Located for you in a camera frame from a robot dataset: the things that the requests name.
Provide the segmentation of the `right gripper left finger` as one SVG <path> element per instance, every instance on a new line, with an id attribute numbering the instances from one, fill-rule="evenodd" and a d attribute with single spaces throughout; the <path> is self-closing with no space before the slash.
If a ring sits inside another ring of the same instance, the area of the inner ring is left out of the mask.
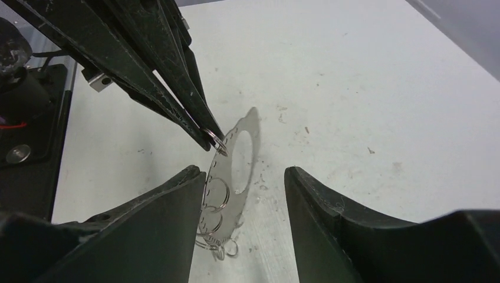
<path id="1" fill-rule="evenodd" d="M 85 222 L 1 213 L 2 282 L 188 282 L 206 173 L 164 184 Z"/>

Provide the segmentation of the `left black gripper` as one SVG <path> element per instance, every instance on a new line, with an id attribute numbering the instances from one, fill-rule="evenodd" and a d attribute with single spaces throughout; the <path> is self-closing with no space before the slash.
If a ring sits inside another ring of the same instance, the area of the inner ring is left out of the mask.
<path id="1" fill-rule="evenodd" d="M 5 1 L 84 68 L 97 92 L 116 83 L 210 150 L 224 134 L 206 102 L 175 1 Z"/>

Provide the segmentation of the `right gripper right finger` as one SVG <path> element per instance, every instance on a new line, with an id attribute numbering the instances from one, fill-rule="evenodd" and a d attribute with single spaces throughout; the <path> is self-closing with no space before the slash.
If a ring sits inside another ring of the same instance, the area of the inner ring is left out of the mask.
<path id="1" fill-rule="evenodd" d="M 413 223 L 370 209 L 300 167 L 284 172 L 301 282 L 498 282 L 499 211 Z"/>

